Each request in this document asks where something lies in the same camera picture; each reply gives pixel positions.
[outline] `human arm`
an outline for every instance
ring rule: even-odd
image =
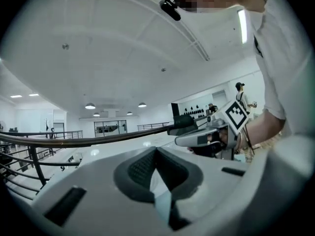
[[[254,105],[254,104],[247,104],[247,106],[250,107],[250,108],[256,108],[256,107],[257,107],[257,106]]]
[[[251,145],[259,144],[276,136],[284,127],[285,120],[279,119],[265,110],[258,118],[246,125],[242,134],[238,134],[236,149],[245,148],[248,143],[245,139],[245,132],[248,132]]]

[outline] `human hand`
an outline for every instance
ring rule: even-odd
[[[212,142],[212,135],[208,135],[208,141]],[[219,132],[220,141],[227,144],[227,129],[223,129]]]

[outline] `black slot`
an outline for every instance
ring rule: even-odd
[[[87,191],[72,187],[46,214],[45,217],[58,226],[62,226],[77,207]]]
[[[222,168],[222,171],[229,173],[229,174],[232,174],[232,175],[240,176],[240,177],[242,177],[245,174],[245,171],[237,170],[237,169],[233,169],[233,168],[229,168],[229,167]]]

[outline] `black device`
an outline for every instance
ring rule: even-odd
[[[162,0],[159,2],[161,9],[166,12],[175,21],[180,21],[181,15],[176,11],[177,5],[171,0]]]

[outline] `ceiling beam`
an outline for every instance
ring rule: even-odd
[[[91,28],[91,27],[85,27],[85,26],[65,26],[65,27],[55,27],[53,30],[53,34],[55,35],[86,35],[86,36],[97,36],[97,37],[103,37],[106,39],[113,39],[113,40],[118,40],[123,43],[128,43],[131,46],[136,46],[139,49],[142,50],[149,50],[156,56],[172,63],[176,68],[181,69],[180,64],[175,61],[173,58],[171,58],[169,55],[166,53],[162,52],[160,49],[149,45],[147,43],[143,43],[139,40],[130,38],[127,35],[122,34],[121,32],[118,31],[113,31],[113,30],[107,30],[104,28]]]
[[[153,0],[128,0],[131,1],[141,7],[146,8],[147,10],[155,13],[156,15],[160,16],[162,19],[164,19],[165,21],[167,21],[172,27],[174,27],[186,40],[188,40],[189,42],[197,42],[200,43],[198,41],[198,39],[194,36],[194,34],[192,33],[192,31],[183,23],[183,21],[179,21],[179,22],[174,22],[173,20],[170,19],[170,17],[160,9],[159,4],[156,3]],[[200,50],[194,46],[195,50],[200,54],[200,56],[202,58],[204,58],[203,54],[200,52]],[[208,56],[206,50],[204,49],[204,47],[200,44],[200,48],[203,50],[204,55]]]
[[[135,40],[139,40],[141,38],[141,36],[143,35],[143,33],[146,31],[146,29],[149,27],[149,25],[153,22],[154,18],[156,17],[156,14],[153,14],[153,16],[144,24],[144,26],[140,29],[140,31],[138,32],[138,34],[136,35]],[[131,48],[131,50],[128,52],[128,54],[126,55],[125,60],[123,61],[123,63],[127,63],[130,55],[133,52],[133,48]]]

